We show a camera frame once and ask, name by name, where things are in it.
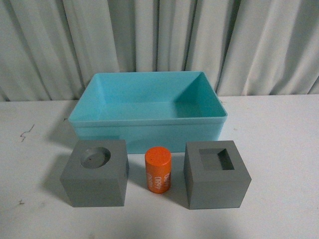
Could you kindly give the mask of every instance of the gray block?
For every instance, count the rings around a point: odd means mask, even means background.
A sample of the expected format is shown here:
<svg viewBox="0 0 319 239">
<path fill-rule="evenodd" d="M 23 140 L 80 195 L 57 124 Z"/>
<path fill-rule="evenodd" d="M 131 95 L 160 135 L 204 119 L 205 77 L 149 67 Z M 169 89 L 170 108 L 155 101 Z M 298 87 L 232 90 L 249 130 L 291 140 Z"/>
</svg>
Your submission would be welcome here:
<svg viewBox="0 0 319 239">
<path fill-rule="evenodd" d="M 189 209 L 239 208 L 251 182 L 234 141 L 187 142 L 184 176 Z"/>
<path fill-rule="evenodd" d="M 129 173 L 125 140 L 80 140 L 60 181 L 73 207 L 124 206 Z"/>
</svg>

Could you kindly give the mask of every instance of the orange container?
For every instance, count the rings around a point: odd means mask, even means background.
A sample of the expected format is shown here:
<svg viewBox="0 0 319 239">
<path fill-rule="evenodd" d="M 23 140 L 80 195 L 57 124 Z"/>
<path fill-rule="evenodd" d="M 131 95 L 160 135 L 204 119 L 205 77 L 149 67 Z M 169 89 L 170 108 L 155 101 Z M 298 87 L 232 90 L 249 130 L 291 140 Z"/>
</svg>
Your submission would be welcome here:
<svg viewBox="0 0 319 239">
<path fill-rule="evenodd" d="M 150 148 L 145 154 L 148 188 L 163 193 L 170 188 L 171 153 L 164 147 Z"/>
</svg>

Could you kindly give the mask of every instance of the orange can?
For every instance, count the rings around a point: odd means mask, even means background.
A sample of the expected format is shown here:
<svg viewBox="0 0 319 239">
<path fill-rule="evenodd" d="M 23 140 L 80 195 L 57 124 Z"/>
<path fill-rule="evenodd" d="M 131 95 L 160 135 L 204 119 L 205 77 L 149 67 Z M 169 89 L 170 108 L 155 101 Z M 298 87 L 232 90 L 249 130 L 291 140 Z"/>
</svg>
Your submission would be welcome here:
<svg viewBox="0 0 319 239">
<path fill-rule="evenodd" d="M 170 188 L 171 153 L 164 147 L 150 148 L 145 154 L 148 188 L 163 193 Z"/>
</svg>

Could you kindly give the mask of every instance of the square hole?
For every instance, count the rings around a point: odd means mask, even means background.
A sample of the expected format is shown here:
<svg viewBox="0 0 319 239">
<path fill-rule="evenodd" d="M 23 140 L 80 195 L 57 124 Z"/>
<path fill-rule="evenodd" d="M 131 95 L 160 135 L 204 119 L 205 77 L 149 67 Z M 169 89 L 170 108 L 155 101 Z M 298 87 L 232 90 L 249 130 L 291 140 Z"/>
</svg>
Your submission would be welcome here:
<svg viewBox="0 0 319 239">
<path fill-rule="evenodd" d="M 226 148 L 199 149 L 204 170 L 234 170 Z"/>
</svg>

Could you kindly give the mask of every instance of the plastic bin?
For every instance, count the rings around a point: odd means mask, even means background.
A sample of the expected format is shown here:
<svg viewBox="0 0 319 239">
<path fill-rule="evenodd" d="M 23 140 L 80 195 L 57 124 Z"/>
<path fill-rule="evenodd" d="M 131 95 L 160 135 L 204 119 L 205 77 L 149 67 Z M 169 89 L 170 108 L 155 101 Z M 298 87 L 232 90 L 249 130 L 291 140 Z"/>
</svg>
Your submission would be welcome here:
<svg viewBox="0 0 319 239">
<path fill-rule="evenodd" d="M 203 72 L 136 72 L 94 75 L 69 121 L 82 140 L 125 139 L 128 153 L 145 153 L 217 140 L 226 118 Z"/>
</svg>

